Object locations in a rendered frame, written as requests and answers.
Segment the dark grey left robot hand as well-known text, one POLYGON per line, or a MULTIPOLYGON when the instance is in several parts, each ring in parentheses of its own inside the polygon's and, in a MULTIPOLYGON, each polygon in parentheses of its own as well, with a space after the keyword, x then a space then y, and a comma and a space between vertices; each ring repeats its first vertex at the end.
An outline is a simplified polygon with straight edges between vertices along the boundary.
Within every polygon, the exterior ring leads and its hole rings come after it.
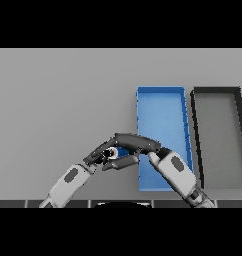
POLYGON ((97 164, 104 155, 104 151, 109 147, 113 147, 115 145, 115 142, 116 139, 114 137, 111 137, 108 141, 103 142, 100 146, 93 150, 87 157, 85 157, 83 159, 83 162, 87 166, 97 164))

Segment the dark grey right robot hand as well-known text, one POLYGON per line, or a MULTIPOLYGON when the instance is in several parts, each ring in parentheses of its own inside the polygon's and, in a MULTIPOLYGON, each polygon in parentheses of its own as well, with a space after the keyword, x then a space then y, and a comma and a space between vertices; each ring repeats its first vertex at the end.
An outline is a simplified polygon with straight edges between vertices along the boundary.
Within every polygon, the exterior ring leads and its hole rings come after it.
POLYGON ((153 140, 148 137, 116 133, 104 146, 102 151, 106 151, 110 147, 121 147, 129 151, 129 154, 114 160, 104 160, 102 170, 120 170, 128 166, 137 164, 139 159, 137 154, 148 155, 153 152, 160 159, 165 158, 171 150, 161 146, 159 141, 153 140))

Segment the blue pipe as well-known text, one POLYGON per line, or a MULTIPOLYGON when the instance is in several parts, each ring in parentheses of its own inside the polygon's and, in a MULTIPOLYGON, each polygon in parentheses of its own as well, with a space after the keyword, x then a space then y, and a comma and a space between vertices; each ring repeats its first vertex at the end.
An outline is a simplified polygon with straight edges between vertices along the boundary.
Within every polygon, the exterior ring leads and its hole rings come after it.
POLYGON ((122 147, 109 147, 104 151, 104 158, 107 161, 116 160, 128 155, 129 151, 122 147))

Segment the blue bin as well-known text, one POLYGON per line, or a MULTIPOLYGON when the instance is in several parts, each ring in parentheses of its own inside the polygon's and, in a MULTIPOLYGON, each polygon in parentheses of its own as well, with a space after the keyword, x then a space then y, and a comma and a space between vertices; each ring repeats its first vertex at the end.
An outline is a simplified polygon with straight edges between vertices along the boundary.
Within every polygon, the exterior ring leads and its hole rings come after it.
POLYGON ((137 134, 177 152, 191 171, 193 159, 183 86, 138 86, 137 134))

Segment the dark grey bin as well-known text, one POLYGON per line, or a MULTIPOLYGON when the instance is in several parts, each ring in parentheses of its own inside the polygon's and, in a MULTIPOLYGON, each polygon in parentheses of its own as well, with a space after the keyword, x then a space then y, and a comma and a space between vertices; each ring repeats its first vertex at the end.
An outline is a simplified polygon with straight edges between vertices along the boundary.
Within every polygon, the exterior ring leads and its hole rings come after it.
POLYGON ((191 93, 201 187, 242 189, 240 87, 195 87, 191 93))

